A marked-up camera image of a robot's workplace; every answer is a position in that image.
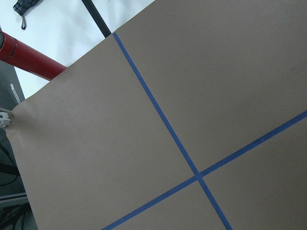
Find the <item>red cylinder tube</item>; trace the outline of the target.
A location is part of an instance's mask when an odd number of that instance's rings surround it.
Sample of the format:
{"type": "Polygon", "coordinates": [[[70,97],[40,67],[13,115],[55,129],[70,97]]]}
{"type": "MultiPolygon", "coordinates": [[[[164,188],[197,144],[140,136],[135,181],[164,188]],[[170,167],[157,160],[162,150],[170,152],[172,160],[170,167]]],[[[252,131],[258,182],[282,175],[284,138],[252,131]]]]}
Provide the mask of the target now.
{"type": "Polygon", "coordinates": [[[0,33],[0,60],[48,81],[67,69],[3,31],[0,33]]]}

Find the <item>folded dark umbrella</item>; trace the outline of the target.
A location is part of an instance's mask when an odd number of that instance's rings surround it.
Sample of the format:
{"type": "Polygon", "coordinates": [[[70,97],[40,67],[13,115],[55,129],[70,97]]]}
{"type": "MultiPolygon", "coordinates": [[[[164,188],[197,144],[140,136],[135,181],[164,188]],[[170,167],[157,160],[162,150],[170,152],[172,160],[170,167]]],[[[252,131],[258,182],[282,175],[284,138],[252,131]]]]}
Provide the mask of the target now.
{"type": "Polygon", "coordinates": [[[20,15],[22,19],[21,29],[25,30],[27,27],[26,24],[26,13],[34,6],[36,6],[40,0],[17,0],[17,2],[13,6],[13,10],[20,15]]]}

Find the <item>aluminium frame profile post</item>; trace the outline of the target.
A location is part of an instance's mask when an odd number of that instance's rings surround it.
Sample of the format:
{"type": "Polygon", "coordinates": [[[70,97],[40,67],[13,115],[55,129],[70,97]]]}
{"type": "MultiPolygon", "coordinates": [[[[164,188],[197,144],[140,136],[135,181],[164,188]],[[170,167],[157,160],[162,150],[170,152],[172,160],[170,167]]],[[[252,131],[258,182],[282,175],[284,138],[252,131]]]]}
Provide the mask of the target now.
{"type": "Polygon", "coordinates": [[[0,127],[6,128],[12,123],[11,111],[4,108],[0,109],[0,127]]]}

